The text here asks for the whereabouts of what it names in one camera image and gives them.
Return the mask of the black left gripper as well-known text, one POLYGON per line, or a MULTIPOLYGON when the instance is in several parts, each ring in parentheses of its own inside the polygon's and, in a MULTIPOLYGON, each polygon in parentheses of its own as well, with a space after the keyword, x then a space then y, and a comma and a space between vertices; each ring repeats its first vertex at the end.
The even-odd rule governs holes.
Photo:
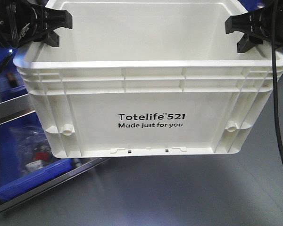
POLYGON ((35 4, 29 0, 0 0, 0 46, 17 49, 28 42, 43 42, 51 47, 59 47, 59 35, 51 31, 36 38, 41 28, 36 19, 43 10, 43 21, 47 29, 73 28, 73 17, 67 10, 45 8, 46 0, 35 4))

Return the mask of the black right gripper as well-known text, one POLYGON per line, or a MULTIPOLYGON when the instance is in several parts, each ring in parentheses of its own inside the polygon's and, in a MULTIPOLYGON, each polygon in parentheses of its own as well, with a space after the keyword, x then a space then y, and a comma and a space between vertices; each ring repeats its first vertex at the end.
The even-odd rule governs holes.
POLYGON ((237 53, 246 53, 264 40, 283 48, 283 0, 272 0, 262 8, 229 16, 225 33, 235 31, 244 33, 237 42, 237 53))

